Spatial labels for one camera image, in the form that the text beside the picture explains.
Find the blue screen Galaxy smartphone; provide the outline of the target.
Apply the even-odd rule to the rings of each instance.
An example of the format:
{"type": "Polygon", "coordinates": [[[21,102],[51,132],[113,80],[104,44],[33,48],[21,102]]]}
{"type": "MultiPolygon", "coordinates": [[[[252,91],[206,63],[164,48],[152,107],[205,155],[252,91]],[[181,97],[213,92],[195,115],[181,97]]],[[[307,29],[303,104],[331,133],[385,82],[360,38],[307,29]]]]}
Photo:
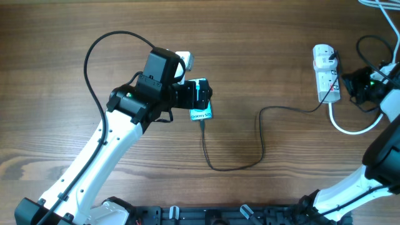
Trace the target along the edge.
{"type": "Polygon", "coordinates": [[[190,119],[199,121],[202,119],[211,119],[213,117],[211,107],[211,96],[213,90],[209,87],[206,78],[192,79],[196,83],[196,100],[194,109],[189,110],[190,119]]]}

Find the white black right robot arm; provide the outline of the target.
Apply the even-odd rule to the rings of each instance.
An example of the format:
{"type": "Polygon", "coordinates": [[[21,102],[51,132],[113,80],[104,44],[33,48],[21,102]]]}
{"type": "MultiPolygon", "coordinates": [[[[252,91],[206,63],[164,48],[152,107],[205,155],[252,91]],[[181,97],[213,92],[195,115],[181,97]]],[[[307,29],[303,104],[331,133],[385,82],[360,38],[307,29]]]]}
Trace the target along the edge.
{"type": "Polygon", "coordinates": [[[399,194],[399,88],[380,103],[389,126],[372,142],[362,165],[339,183],[304,196],[296,224],[334,224],[345,214],[377,198],[399,194]]]}

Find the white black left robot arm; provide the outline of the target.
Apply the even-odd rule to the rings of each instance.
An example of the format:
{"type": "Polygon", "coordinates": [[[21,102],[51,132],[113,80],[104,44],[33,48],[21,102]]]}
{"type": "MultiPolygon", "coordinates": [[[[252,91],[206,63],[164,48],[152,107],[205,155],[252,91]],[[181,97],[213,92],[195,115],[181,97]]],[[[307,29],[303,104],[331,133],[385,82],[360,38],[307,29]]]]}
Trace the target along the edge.
{"type": "Polygon", "coordinates": [[[93,205],[100,188],[126,151],[163,112],[172,108],[207,109],[212,89],[206,79],[185,79],[193,68],[189,51],[155,47],[143,71],[115,88],[95,131],[66,172],[38,201],[24,198],[14,217],[17,224],[129,224],[136,210],[112,197],[93,205]]]}

